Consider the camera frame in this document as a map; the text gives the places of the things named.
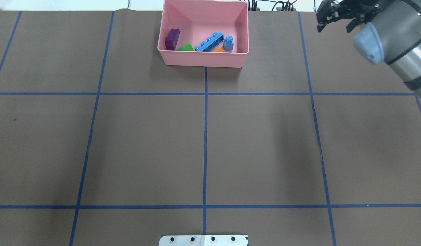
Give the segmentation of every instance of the blue cap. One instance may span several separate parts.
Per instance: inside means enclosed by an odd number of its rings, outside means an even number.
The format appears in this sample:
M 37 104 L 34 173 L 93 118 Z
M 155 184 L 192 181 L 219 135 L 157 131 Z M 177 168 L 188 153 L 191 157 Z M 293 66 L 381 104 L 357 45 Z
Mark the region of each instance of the blue cap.
M 384 47 L 375 25 L 369 22 L 353 39 L 355 49 L 371 64 L 379 64 L 384 61 Z

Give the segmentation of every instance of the pink bin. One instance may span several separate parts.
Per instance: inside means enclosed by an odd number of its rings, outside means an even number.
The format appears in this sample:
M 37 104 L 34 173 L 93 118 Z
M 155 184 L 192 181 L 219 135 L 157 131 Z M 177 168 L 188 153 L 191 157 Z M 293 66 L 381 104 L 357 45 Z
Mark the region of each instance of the pink bin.
M 191 44 L 195 49 L 214 32 L 233 37 L 231 52 L 166 50 L 171 28 L 179 29 L 176 49 Z M 209 0 L 165 0 L 157 45 L 167 65 L 199 67 L 242 67 L 248 55 L 247 3 Z

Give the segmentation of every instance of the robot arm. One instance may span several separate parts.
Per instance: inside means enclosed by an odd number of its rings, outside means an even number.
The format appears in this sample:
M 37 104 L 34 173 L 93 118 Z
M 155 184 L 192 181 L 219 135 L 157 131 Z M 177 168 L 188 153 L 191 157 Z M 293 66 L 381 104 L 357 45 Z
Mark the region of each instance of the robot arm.
M 372 64 L 387 63 L 421 98 L 421 0 L 324 0 L 318 32 L 340 19 L 352 19 L 348 32 L 368 23 L 354 38 L 356 50 Z

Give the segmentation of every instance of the grid square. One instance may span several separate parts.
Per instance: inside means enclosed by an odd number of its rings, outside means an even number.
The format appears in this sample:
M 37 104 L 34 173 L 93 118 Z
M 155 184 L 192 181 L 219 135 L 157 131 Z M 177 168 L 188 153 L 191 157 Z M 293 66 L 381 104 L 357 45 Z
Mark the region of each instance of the grid square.
M 110 16 L 110 11 L 23 12 L 0 92 L 96 92 Z
M 0 245 L 69 245 L 74 209 L 0 209 Z
M 201 209 L 80 210 L 73 245 L 158 245 L 162 235 L 201 235 Z
M 337 245 L 421 246 L 421 207 L 333 209 Z
M 75 205 L 94 102 L 0 95 L 0 205 Z
M 17 18 L 17 11 L 0 11 L 0 64 Z
M 309 96 L 211 96 L 208 204 L 325 204 Z
M 204 96 L 101 96 L 81 204 L 203 201 Z
M 250 245 L 332 245 L 327 209 L 208 209 L 208 234 L 245 234 Z
M 316 96 L 332 204 L 421 203 L 414 96 Z
M 309 92 L 297 13 L 249 12 L 248 28 L 244 66 L 209 67 L 209 92 Z
M 115 12 L 102 92 L 204 92 L 202 67 L 163 62 L 157 50 L 161 19 L 161 11 Z
M 372 65 L 353 47 L 353 37 L 363 28 L 346 33 L 350 21 L 334 22 L 317 32 L 315 14 L 301 13 L 314 92 L 411 93 L 385 64 Z

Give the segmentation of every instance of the lego brick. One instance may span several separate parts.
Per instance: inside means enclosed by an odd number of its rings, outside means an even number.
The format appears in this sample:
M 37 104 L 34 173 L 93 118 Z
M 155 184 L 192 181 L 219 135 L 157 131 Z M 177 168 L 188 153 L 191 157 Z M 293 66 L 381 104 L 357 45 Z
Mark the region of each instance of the lego brick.
M 206 41 L 201 42 L 200 46 L 195 47 L 195 51 L 211 51 L 221 42 L 223 42 L 224 36 L 221 32 L 214 32 L 212 37 L 207 38 Z
M 194 48 L 192 47 L 191 44 L 187 44 L 183 47 L 178 48 L 177 50 L 179 50 L 179 51 L 194 51 Z
M 230 51 L 230 50 L 233 50 L 233 37 L 232 37 L 232 36 L 227 36 L 227 37 L 224 39 L 223 49 L 224 49 L 225 51 Z
M 176 50 L 177 41 L 179 40 L 180 30 L 179 29 L 171 29 L 166 36 L 165 46 L 166 50 Z

